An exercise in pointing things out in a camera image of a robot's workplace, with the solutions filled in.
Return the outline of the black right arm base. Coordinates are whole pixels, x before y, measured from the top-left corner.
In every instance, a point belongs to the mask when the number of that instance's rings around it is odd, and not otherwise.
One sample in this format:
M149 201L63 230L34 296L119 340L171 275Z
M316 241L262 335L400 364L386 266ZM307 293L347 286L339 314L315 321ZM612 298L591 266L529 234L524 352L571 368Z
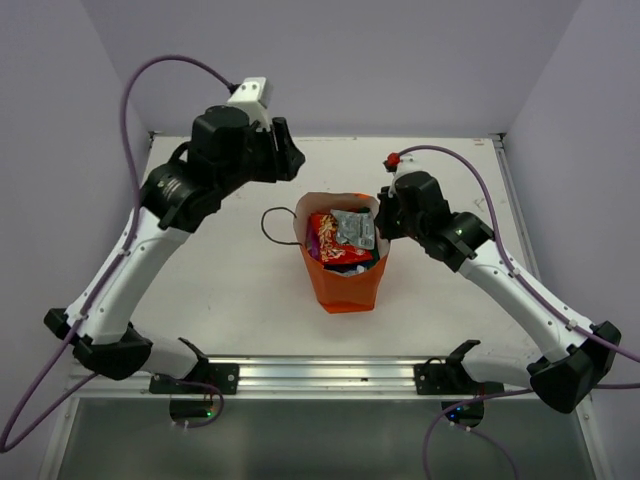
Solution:
M476 382L462 367L465 355L480 344L467 340L446 357L430 357L413 366L413 380L418 395L473 395L504 392L498 382Z

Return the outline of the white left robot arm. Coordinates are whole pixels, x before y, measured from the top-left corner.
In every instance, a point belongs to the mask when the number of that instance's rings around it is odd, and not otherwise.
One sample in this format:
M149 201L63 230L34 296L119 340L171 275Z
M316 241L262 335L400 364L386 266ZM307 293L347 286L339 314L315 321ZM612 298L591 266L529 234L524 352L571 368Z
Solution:
M246 183L293 180L304 164L287 121L269 128L232 106L198 116L189 141L151 170L123 236L86 291L45 325L73 347L86 369L112 380L138 371L172 377L185 392L201 390L208 361L191 342L137 331L131 316L169 258L222 201Z

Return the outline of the light blue snack packet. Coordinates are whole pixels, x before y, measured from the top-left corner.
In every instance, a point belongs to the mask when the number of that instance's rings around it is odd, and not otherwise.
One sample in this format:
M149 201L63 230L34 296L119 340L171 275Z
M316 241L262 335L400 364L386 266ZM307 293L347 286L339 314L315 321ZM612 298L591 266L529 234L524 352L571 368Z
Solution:
M362 264L336 265L332 267L332 271L338 275L349 277L365 273L367 267Z

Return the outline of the red snack packet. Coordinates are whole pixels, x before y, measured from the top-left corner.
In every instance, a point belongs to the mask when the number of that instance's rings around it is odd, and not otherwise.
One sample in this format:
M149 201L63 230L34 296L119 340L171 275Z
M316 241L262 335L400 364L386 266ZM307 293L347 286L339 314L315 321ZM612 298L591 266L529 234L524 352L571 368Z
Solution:
M370 250L337 241L338 224L328 213L313 213L308 219L306 248L323 266L345 266L374 259Z

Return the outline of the silver grey snack packet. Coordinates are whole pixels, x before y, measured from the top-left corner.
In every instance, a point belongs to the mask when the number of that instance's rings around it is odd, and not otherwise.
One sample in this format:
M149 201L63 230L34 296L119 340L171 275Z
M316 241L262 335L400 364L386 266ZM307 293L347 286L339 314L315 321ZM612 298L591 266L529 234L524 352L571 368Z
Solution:
M336 220L336 241L359 249L373 250L376 230L374 217L368 208L358 211L332 210Z

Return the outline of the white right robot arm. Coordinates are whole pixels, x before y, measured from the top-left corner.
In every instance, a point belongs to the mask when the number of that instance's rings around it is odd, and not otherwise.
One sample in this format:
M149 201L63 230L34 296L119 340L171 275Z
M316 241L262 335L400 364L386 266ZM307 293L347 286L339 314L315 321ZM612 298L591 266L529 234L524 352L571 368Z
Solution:
M536 346L526 351L467 340L418 366L429 384L441 393L464 393L487 382L529 388L555 411L570 413L608 374L619 329L568 308L500 251L494 231L479 217L451 211L429 173L396 168L378 199L375 223L384 239L416 241L430 258L483 290Z

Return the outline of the orange paper bag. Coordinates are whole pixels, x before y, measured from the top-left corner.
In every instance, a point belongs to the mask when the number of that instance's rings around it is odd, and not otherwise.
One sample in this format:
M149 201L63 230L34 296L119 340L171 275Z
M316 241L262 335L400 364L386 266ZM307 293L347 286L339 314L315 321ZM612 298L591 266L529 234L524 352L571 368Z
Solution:
M375 215L379 211L379 202L374 197L362 193L309 192L303 195L294 209L285 206L271 207L262 213L260 228L271 242L297 248L317 302L330 314L359 313L375 308L378 288L385 273L391 245L388 240L374 231L376 247L372 255L372 265L365 270L356 270L352 275L344 275L330 270L311 254L311 243L307 241L310 219L314 214L329 214L333 210L367 210ZM292 216L292 229L295 239L283 241L271 235L266 227L266 217L275 211L285 211Z

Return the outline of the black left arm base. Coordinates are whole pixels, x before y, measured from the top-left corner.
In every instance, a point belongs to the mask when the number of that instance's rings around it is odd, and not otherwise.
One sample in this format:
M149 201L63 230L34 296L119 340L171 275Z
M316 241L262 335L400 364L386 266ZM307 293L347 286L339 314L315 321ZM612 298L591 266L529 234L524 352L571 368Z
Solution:
M161 368L153 372L149 384L152 394L208 394L210 386L225 395L237 393L239 364L211 361L185 338L156 342L149 360Z

